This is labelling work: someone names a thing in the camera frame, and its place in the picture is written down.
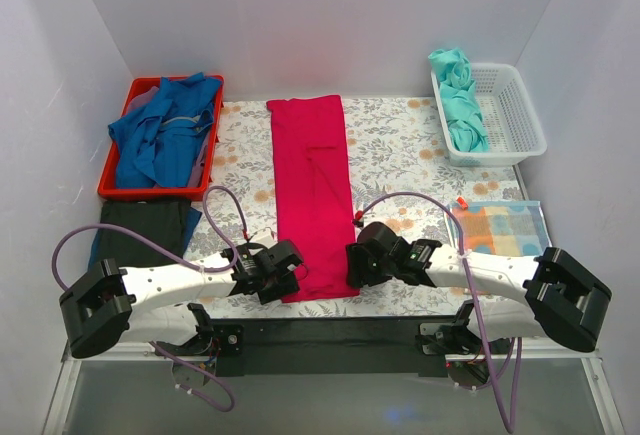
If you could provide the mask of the magenta t shirt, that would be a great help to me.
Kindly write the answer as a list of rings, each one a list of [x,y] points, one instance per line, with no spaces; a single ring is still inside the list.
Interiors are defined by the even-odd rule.
[[[355,242],[341,97],[270,100],[277,235],[299,250],[300,289],[285,303],[354,297],[346,247]]]

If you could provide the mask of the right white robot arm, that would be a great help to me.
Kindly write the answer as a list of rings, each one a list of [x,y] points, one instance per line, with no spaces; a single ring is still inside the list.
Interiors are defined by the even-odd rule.
[[[381,222],[346,248],[347,283],[375,286],[396,278],[411,286],[485,293],[481,308],[466,301],[454,322],[429,334],[448,353],[475,352],[487,341],[545,336],[576,352],[595,350],[611,290],[562,249],[540,256],[465,255],[436,240],[407,242]]]

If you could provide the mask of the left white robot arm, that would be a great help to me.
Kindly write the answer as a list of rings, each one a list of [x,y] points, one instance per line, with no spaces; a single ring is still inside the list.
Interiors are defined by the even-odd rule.
[[[122,268],[94,264],[59,299],[71,355],[86,359],[119,343],[154,342],[176,356],[235,356],[243,329],[216,321],[203,298],[255,294],[263,304],[295,294],[303,258],[289,241],[245,243],[182,264]]]

